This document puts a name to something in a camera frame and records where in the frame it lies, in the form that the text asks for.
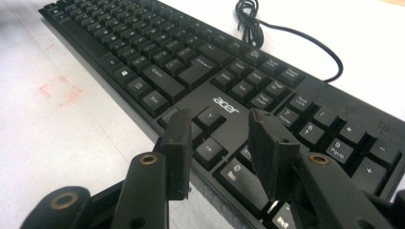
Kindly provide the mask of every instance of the keyboard cable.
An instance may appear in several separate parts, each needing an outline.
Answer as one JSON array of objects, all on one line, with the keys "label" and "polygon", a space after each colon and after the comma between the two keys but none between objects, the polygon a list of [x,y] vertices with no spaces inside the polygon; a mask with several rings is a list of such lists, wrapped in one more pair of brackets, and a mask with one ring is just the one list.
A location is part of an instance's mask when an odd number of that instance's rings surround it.
[{"label": "keyboard cable", "polygon": [[304,37],[308,41],[312,42],[313,44],[317,45],[323,51],[325,51],[337,64],[338,71],[334,77],[328,78],[323,80],[326,83],[330,83],[343,73],[343,63],[340,58],[326,45],[324,45],[319,40],[301,32],[296,31],[286,27],[280,27],[268,24],[267,22],[261,21],[256,18],[256,15],[259,11],[259,1],[258,0],[239,0],[236,4],[235,11],[238,15],[239,23],[238,23],[238,30],[241,26],[244,27],[244,34],[242,40],[247,44],[250,44],[256,48],[261,48],[265,41],[262,28],[260,25],[264,25],[271,29],[279,30],[279,31],[287,31],[293,33],[295,35]]}]

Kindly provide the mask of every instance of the computer keyboard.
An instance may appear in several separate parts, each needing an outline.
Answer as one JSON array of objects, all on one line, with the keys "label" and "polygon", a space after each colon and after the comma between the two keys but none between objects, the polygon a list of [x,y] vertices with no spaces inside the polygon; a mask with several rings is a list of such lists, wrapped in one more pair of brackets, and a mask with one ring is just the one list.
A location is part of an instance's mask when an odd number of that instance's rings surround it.
[{"label": "computer keyboard", "polygon": [[144,0],[39,11],[159,135],[191,110],[191,180],[235,227],[292,224],[252,170],[250,108],[276,115],[302,151],[334,158],[367,193],[389,200],[404,175],[404,122],[186,13]]}]

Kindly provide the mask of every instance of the white surface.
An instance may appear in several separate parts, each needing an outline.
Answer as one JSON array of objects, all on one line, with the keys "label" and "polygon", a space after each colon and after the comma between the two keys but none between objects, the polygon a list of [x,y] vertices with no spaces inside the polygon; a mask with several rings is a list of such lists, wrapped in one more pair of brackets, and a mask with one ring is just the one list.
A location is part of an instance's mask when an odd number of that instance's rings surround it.
[{"label": "white surface", "polygon": [[[234,0],[163,2],[241,36]],[[94,195],[121,181],[131,158],[157,137],[41,21],[37,10],[49,3],[0,0],[0,228],[18,228],[60,187]],[[345,71],[332,85],[405,120],[405,8],[378,0],[260,4],[261,19],[310,34],[341,57]],[[309,42],[264,31],[267,52],[321,78],[335,74],[334,62]],[[193,190],[188,201],[171,204],[171,228],[229,227]]]}]

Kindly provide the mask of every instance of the black keyboard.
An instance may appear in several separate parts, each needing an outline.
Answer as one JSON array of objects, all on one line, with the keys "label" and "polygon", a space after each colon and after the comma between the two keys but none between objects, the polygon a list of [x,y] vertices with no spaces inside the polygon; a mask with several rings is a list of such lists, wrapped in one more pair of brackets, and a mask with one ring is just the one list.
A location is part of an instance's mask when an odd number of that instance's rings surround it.
[{"label": "black keyboard", "polygon": [[192,182],[235,227],[288,219],[288,204],[269,202],[252,171],[250,108],[276,115],[365,192],[389,200],[404,175],[404,122],[190,15],[142,0],[39,11],[159,135],[191,110]]}]

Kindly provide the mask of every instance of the acer logo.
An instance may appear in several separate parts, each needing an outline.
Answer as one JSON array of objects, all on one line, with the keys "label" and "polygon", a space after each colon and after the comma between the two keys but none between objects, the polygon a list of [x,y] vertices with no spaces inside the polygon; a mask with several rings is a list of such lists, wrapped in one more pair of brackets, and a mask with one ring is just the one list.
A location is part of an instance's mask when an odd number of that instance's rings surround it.
[{"label": "acer logo", "polygon": [[229,105],[229,103],[227,103],[226,101],[224,101],[221,97],[216,97],[213,99],[215,103],[217,103],[218,105],[220,105],[222,108],[224,108],[227,112],[229,112],[230,114],[236,112],[238,113],[239,111],[237,109],[235,109],[232,105]]}]

